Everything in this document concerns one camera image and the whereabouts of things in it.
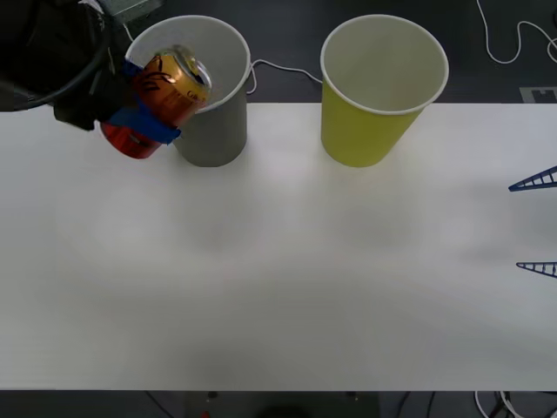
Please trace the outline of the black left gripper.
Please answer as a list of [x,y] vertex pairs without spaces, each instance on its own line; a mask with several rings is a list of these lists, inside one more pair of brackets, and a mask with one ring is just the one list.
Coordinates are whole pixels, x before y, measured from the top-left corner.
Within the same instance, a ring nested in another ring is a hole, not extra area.
[[165,125],[140,100],[132,100],[130,82],[143,67],[124,58],[119,46],[111,46],[107,58],[73,91],[53,105],[56,121],[84,131],[105,121],[105,137],[118,146],[170,144],[181,131]]

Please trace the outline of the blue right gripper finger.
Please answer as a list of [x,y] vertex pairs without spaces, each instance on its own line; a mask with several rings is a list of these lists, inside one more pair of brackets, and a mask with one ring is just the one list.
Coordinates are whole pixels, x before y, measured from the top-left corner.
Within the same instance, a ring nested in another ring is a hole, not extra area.
[[555,188],[557,186],[557,166],[536,173],[508,187],[510,192]]
[[557,278],[557,262],[517,262],[516,266],[520,269],[538,273],[547,277]]

